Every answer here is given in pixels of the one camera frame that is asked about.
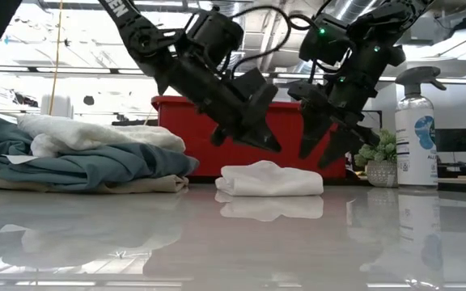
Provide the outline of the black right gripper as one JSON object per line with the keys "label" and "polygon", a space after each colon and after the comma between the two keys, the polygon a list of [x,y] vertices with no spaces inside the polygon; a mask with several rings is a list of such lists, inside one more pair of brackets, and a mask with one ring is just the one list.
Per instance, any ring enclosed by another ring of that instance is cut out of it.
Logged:
{"label": "black right gripper", "polygon": [[299,157],[306,158],[321,142],[333,124],[337,129],[318,166],[328,167],[346,153],[359,151],[362,146],[377,146],[379,135],[358,124],[362,109],[369,98],[377,96],[375,86],[388,65],[398,66],[405,53],[396,38],[306,38],[299,49],[304,61],[323,61],[329,65],[340,61],[350,52],[341,67],[324,76],[324,85],[307,81],[291,84],[288,93],[300,101],[303,135]]}

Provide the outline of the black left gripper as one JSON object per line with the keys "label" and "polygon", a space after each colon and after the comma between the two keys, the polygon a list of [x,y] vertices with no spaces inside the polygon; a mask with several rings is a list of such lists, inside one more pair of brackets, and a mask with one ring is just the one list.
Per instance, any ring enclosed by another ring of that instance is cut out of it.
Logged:
{"label": "black left gripper", "polygon": [[277,88],[257,69],[238,78],[217,69],[238,44],[236,38],[157,41],[151,46],[151,58],[159,70],[159,90],[172,87],[217,123],[210,136],[214,146],[231,137],[238,143],[280,152],[282,147],[266,122]]}

